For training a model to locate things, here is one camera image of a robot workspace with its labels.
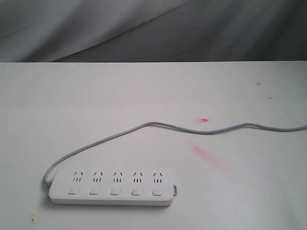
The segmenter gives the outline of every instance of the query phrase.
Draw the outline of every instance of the power cord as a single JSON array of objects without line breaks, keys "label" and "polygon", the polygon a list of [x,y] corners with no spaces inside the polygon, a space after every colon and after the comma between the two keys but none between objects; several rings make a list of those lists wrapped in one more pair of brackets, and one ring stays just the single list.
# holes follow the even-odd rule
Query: power cord
[{"label": "power cord", "polygon": [[73,155],[76,155],[84,150],[88,150],[94,146],[100,145],[102,143],[105,143],[109,140],[121,137],[123,135],[132,133],[136,130],[139,130],[141,128],[147,127],[147,126],[157,126],[157,127],[167,127],[167,128],[171,128],[172,130],[176,130],[176,131],[180,131],[180,132],[185,132],[185,133],[192,133],[192,134],[200,134],[200,135],[213,135],[213,134],[219,134],[219,133],[224,133],[224,132],[229,132],[235,129],[239,129],[239,128],[243,128],[243,127],[253,127],[256,129],[260,129],[260,130],[268,130],[268,131],[274,131],[274,132],[296,132],[296,131],[301,131],[304,129],[307,129],[307,125],[304,126],[300,126],[300,127],[296,127],[296,128],[275,128],[275,127],[270,127],[270,126],[262,126],[262,125],[258,125],[258,124],[254,124],[254,123],[242,123],[242,124],[238,124],[235,126],[230,126],[230,127],[226,127],[226,128],[221,128],[221,129],[217,129],[217,130],[212,130],[212,131],[198,131],[198,130],[193,130],[193,129],[188,129],[188,128],[182,128],[182,127],[178,127],[178,126],[174,126],[174,125],[170,125],[170,124],[166,124],[166,123],[161,123],[161,122],[148,122],[148,123],[144,123],[142,125],[136,126],[135,128],[129,129],[127,131],[121,132],[121,133],[117,133],[114,134],[112,136],[109,136],[107,138],[104,138],[102,140],[99,140],[93,144],[84,146],[80,149],[77,149],[74,152],[71,152],[69,154],[67,154],[66,156],[60,158],[59,160],[57,160],[53,165],[50,166],[50,168],[47,170],[47,172],[45,173],[44,176],[44,182],[46,183],[46,186],[48,188],[50,188],[52,181],[48,181],[48,176],[51,173],[51,171],[58,165],[60,164],[62,161],[68,159],[69,157],[72,157]]}]

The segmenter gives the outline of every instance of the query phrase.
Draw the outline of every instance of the pink smudge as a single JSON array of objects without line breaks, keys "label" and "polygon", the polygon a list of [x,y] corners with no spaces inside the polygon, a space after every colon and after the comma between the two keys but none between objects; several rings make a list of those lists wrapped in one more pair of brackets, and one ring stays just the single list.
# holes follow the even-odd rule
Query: pink smudge
[{"label": "pink smudge", "polygon": [[202,123],[202,122],[207,122],[207,121],[209,121],[209,119],[201,118],[201,119],[199,119],[198,121]]},{"label": "pink smudge", "polygon": [[203,159],[211,163],[214,167],[224,172],[229,171],[228,168],[225,165],[223,165],[220,160],[218,160],[215,156],[208,153],[206,150],[202,149],[200,146],[192,143],[192,147],[194,152],[196,152]]}]

